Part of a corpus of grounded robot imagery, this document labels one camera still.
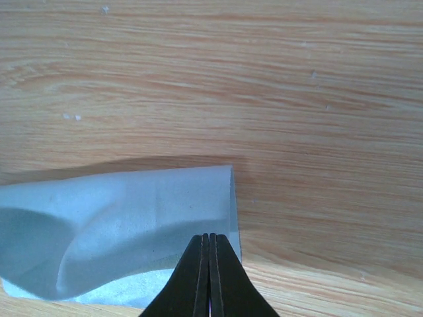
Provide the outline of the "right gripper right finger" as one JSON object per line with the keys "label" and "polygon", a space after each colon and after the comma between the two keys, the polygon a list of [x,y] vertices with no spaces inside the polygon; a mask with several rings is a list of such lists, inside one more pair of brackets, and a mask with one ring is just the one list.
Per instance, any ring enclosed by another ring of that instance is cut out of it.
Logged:
{"label": "right gripper right finger", "polygon": [[211,316],[277,316],[247,276],[228,238],[210,234]]}

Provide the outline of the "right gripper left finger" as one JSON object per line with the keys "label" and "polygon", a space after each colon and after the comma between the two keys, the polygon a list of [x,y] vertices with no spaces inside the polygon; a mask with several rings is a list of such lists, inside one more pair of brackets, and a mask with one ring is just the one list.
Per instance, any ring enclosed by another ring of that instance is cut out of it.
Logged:
{"label": "right gripper left finger", "polygon": [[195,235],[167,284],[141,315],[208,316],[209,313],[209,236]]}

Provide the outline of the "light blue cleaning cloth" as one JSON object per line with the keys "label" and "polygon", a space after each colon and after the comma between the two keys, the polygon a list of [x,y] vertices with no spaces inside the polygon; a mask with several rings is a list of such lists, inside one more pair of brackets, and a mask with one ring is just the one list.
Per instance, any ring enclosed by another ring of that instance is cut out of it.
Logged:
{"label": "light blue cleaning cloth", "polygon": [[231,166],[1,187],[1,282],[18,298],[144,308],[191,238],[241,251]]}

